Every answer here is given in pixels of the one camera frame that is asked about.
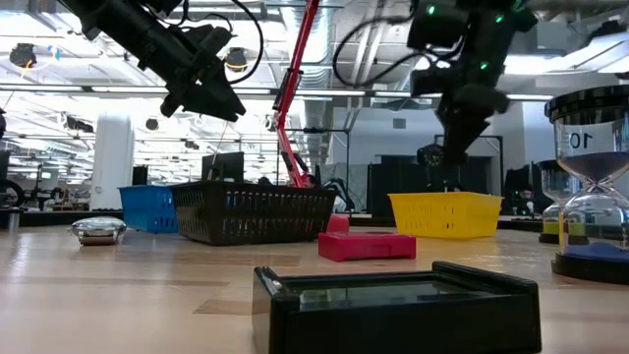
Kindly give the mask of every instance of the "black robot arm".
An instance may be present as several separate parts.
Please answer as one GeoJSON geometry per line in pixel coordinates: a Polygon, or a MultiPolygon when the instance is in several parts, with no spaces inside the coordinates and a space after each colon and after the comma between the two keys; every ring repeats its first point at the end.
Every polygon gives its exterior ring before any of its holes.
{"type": "Polygon", "coordinates": [[[170,14],[181,0],[59,1],[79,17],[89,40],[107,33],[140,60],[140,69],[149,68],[166,82],[163,115],[170,117],[180,106],[231,122],[245,114],[216,56],[232,34],[211,25],[187,31],[175,25],[166,28],[155,17],[170,14]]]}
{"type": "Polygon", "coordinates": [[[457,0],[414,3],[407,46],[453,47],[448,68],[431,65],[411,75],[411,94],[441,92],[436,115],[443,126],[443,163],[462,163],[465,150],[489,125],[486,118],[509,107],[495,87],[517,31],[528,31],[537,18],[526,0],[457,0]]]}

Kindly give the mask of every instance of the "red box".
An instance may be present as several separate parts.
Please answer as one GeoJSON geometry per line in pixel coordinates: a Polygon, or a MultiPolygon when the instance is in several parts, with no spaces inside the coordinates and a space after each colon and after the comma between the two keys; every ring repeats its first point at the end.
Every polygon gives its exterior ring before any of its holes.
{"type": "Polygon", "coordinates": [[[329,260],[408,258],[416,256],[416,239],[384,232],[321,232],[318,254],[329,260]]]}

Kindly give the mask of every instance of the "blue basket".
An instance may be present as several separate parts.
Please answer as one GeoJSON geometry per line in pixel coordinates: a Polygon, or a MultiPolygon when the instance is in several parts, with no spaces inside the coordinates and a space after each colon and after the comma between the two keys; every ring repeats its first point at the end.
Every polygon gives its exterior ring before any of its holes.
{"type": "Polygon", "coordinates": [[[119,188],[127,227],[154,232],[179,232],[173,196],[168,187],[119,188]]]}

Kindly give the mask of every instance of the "black basket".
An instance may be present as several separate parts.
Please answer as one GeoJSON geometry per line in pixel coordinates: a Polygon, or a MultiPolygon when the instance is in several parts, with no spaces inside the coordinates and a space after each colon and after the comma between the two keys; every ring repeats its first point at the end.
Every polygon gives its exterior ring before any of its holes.
{"type": "Polygon", "coordinates": [[[170,187],[179,233],[212,246],[312,241],[327,227],[335,193],[201,181],[170,187]]]}

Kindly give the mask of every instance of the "blue sand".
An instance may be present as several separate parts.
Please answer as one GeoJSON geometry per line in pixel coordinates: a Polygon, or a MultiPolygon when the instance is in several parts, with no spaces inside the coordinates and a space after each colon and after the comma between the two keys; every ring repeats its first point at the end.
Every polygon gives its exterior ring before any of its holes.
{"type": "Polygon", "coordinates": [[[629,251],[622,251],[604,242],[597,242],[586,246],[566,246],[563,254],[565,256],[575,256],[589,260],[629,263],[629,251]]]}

